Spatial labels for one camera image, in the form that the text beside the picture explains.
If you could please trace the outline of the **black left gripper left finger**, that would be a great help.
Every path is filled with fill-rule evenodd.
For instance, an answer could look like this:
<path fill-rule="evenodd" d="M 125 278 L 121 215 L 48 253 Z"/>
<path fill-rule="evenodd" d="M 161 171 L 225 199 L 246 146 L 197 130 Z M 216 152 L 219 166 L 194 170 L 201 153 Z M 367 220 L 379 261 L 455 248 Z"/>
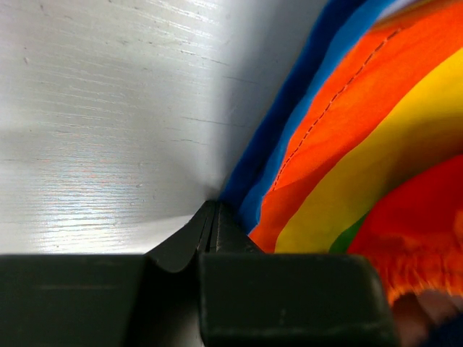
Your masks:
<path fill-rule="evenodd" d="M 145 254 L 4 254 L 3 346 L 201 346 L 195 258 L 204 203 Z"/>

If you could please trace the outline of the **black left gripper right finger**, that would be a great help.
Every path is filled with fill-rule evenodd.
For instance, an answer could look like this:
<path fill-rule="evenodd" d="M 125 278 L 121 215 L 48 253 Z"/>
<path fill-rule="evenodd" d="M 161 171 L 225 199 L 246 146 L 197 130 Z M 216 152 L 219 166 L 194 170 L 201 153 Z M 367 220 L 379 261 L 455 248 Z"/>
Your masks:
<path fill-rule="evenodd" d="M 200 334 L 206 346 L 397 346 L 372 265 L 345 254 L 266 254 L 211 211 L 197 259 Z"/>

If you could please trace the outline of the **rainbow striped shorts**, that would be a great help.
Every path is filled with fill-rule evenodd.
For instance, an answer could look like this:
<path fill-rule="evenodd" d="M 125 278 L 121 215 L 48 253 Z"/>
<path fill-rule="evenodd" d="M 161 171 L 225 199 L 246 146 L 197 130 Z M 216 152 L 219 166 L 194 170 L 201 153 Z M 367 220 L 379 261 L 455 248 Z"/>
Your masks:
<path fill-rule="evenodd" d="M 265 252 L 367 258 L 405 346 L 460 346 L 462 3 L 329 1 L 221 199 Z"/>

